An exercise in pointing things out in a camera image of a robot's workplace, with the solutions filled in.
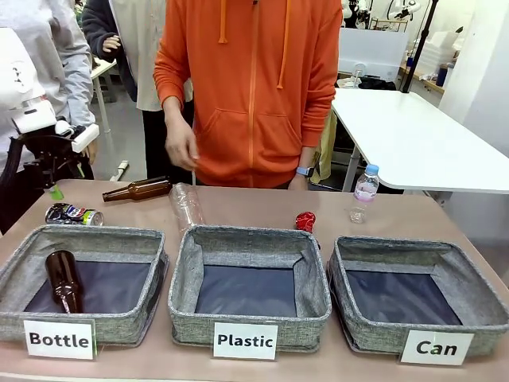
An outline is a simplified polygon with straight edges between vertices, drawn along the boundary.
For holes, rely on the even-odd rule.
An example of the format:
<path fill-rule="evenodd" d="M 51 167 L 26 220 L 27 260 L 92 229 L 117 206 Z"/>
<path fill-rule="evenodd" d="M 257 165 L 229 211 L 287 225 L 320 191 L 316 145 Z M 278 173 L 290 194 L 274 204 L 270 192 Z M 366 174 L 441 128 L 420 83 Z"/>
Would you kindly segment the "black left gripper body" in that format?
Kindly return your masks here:
<path fill-rule="evenodd" d="M 47 131 L 22 135 L 24 146 L 34 156 L 31 162 L 24 162 L 23 167 L 35 186 L 44 186 L 45 174 L 75 179 L 72 176 L 72 160 L 82 155 L 73 150 L 75 137 L 76 134 L 71 132 L 57 134 Z"/>

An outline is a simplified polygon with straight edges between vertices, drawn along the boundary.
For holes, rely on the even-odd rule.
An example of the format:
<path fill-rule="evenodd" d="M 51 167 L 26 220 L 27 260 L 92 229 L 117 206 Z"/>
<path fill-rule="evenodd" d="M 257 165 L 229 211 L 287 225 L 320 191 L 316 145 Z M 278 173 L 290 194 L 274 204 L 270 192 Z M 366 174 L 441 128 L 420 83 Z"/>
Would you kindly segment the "person right hand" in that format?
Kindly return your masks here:
<path fill-rule="evenodd" d="M 165 148 L 170 161 L 178 167 L 194 171 L 199 161 L 196 136 L 181 116 L 165 119 Z"/>

